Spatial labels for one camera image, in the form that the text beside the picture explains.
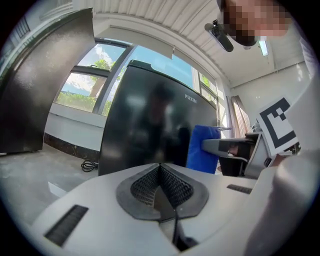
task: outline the white ceiling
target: white ceiling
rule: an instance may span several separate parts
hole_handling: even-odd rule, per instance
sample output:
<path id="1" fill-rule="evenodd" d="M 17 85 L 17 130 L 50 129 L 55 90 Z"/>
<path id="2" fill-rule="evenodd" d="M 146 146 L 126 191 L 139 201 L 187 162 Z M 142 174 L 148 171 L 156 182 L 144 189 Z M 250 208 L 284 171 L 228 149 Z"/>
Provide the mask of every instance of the white ceiling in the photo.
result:
<path id="1" fill-rule="evenodd" d="M 283 37 L 267 38 L 268 56 L 259 44 L 249 50 L 234 42 L 226 52 L 204 29 L 216 19 L 216 0 L 73 0 L 78 8 L 93 7 L 98 14 L 122 14 L 139 17 L 180 34 L 203 52 L 229 80 L 233 88 L 304 60 L 299 36 L 291 27 Z"/>

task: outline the cloud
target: cloud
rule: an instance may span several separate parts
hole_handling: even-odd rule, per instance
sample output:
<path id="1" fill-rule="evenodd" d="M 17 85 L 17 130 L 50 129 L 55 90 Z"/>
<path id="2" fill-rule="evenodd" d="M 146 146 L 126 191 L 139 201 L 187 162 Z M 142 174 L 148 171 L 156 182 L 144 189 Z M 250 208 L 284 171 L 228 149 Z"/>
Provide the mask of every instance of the cloud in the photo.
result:
<path id="1" fill-rule="evenodd" d="M 104 51 L 104 49 L 102 48 L 102 46 L 100 44 L 97 44 L 94 47 L 95 53 L 99 56 L 100 59 L 105 60 L 108 65 L 110 66 L 111 63 L 113 62 L 112 59 L 109 57 L 109 55 Z"/>
<path id="2" fill-rule="evenodd" d="M 66 83 L 71 84 L 75 88 L 91 92 L 95 82 L 89 75 L 71 73 Z"/>

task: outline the curtain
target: curtain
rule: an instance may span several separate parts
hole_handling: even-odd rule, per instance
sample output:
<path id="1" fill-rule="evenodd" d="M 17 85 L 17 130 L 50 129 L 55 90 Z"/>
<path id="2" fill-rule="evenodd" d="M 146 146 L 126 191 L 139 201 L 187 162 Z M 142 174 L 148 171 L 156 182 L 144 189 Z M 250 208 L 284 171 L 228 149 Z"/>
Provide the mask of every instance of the curtain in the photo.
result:
<path id="1" fill-rule="evenodd" d="M 230 111 L 230 119 L 234 138 L 243 138 L 246 133 L 251 132 L 250 120 L 245 111 L 240 97 L 227 96 L 227 104 Z"/>

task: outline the sky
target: sky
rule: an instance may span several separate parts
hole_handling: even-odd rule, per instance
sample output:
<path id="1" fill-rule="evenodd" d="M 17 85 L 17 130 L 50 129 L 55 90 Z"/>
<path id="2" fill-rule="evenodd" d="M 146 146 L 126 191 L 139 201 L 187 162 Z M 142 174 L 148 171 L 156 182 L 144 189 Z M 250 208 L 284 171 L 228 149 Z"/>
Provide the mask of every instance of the sky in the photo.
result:
<path id="1" fill-rule="evenodd" d="M 119 58 L 124 50 L 124 48 L 112 45 L 97 44 L 77 65 L 90 66 L 94 65 L 95 61 L 103 59 L 110 66 L 111 63 Z M 173 77 L 191 88 L 193 87 L 191 66 L 174 55 L 172 56 L 172 59 L 170 59 L 153 50 L 138 46 L 126 62 L 125 66 L 131 60 L 149 63 L 153 69 Z M 64 84 L 62 91 L 89 96 L 94 84 L 95 82 L 89 75 L 72 73 Z M 113 100 L 118 85 L 119 81 L 116 81 L 110 91 L 107 99 L 108 101 Z"/>

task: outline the black cable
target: black cable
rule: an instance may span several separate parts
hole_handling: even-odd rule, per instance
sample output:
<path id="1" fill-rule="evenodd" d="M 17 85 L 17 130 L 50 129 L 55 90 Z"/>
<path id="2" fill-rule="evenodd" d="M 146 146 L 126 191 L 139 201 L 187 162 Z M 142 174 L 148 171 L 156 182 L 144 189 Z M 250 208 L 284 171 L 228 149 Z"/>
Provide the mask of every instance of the black cable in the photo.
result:
<path id="1" fill-rule="evenodd" d="M 84 160 L 81 164 L 82 171 L 89 173 L 94 169 L 98 169 L 98 164 L 91 160 Z"/>

